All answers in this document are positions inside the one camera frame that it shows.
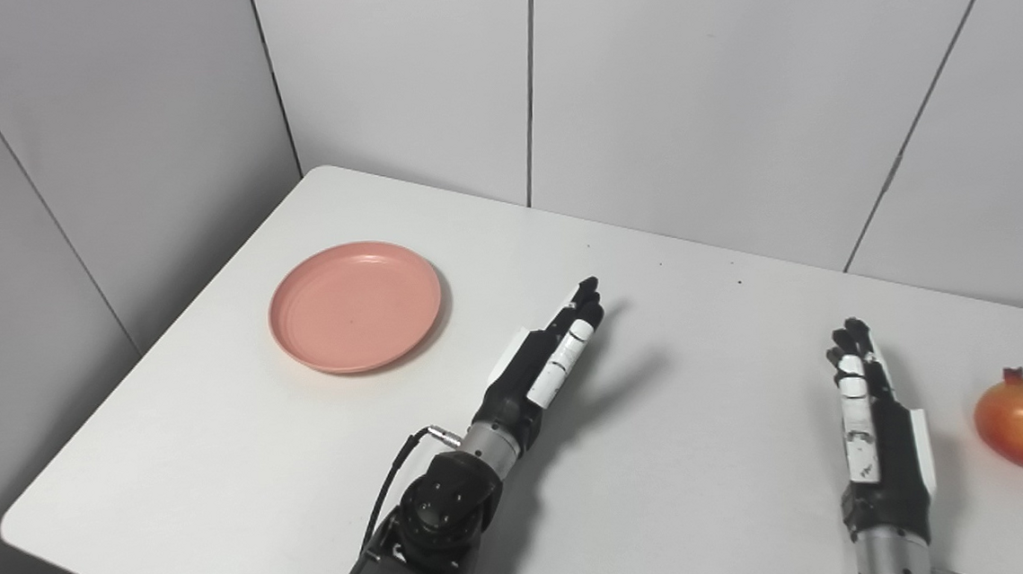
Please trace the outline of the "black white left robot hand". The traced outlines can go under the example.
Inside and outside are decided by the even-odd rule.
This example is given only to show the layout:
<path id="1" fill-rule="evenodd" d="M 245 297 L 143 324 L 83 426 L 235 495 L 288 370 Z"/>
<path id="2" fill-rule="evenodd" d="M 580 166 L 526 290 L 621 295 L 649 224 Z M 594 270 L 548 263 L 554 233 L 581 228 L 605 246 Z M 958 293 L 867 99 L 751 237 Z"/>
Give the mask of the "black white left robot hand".
<path id="1" fill-rule="evenodd" d="M 544 411 L 590 344 L 604 318 L 597 277 L 582 279 L 546 327 L 523 329 L 499 373 L 490 379 L 472 425 L 505 436 L 516 459 L 531 449 Z"/>

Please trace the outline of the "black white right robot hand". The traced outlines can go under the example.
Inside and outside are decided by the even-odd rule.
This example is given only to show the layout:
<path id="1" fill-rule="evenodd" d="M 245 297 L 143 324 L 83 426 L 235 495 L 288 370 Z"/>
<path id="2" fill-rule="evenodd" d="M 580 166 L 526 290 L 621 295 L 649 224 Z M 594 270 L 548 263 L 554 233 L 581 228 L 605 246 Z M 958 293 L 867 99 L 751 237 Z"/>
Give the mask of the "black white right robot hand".
<path id="1" fill-rule="evenodd" d="M 885 526 L 929 543 L 937 478 L 927 414 L 898 399 L 863 320 L 848 317 L 832 341 L 825 354 L 839 392 L 848 482 L 842 522 L 852 540 Z"/>

